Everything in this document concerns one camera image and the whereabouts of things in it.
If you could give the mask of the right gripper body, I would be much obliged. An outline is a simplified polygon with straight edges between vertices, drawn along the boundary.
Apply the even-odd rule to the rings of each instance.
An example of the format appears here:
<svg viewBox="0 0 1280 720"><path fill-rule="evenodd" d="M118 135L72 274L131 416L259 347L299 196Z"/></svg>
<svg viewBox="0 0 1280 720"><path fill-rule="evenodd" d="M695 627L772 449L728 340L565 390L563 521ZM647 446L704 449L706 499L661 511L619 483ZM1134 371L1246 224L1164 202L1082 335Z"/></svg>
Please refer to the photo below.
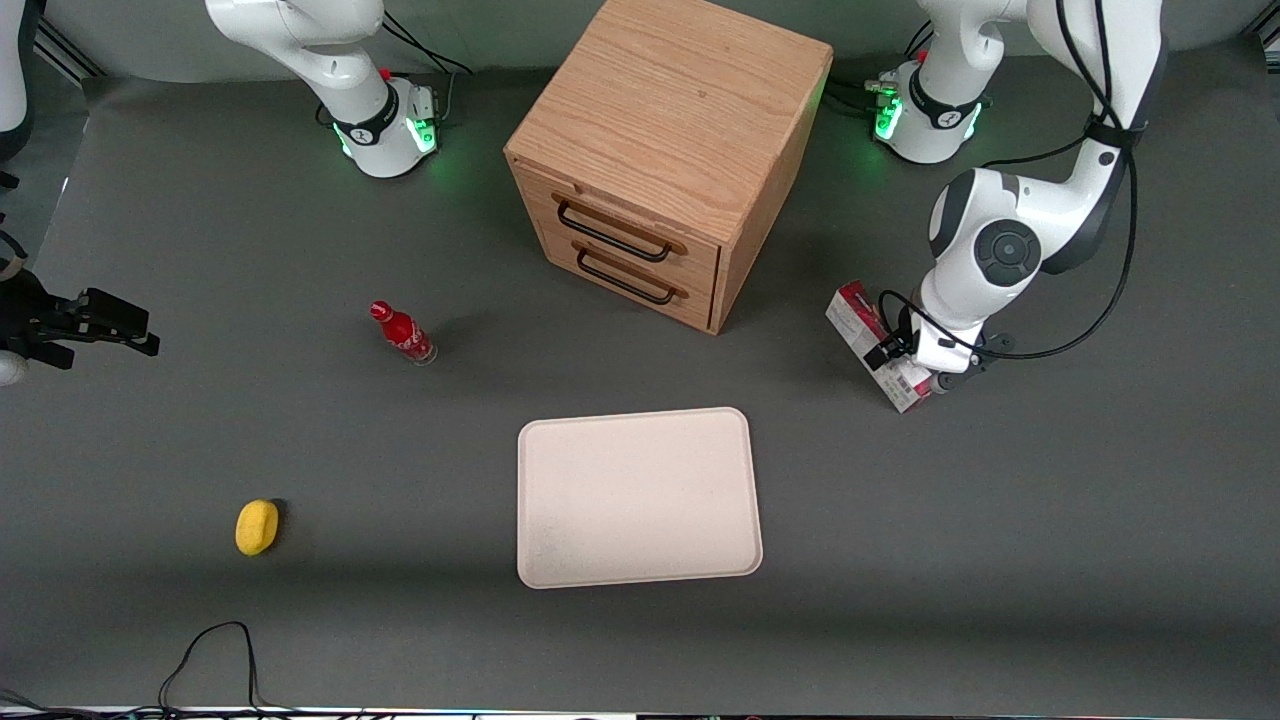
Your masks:
<svg viewBox="0 0 1280 720"><path fill-rule="evenodd" d="M1 283L1 369L27 372L29 363L42 363L60 370L74 365L76 351L56 343L78 327L74 319L81 297L64 299L50 293L33 272L24 266L4 266Z"/></svg>

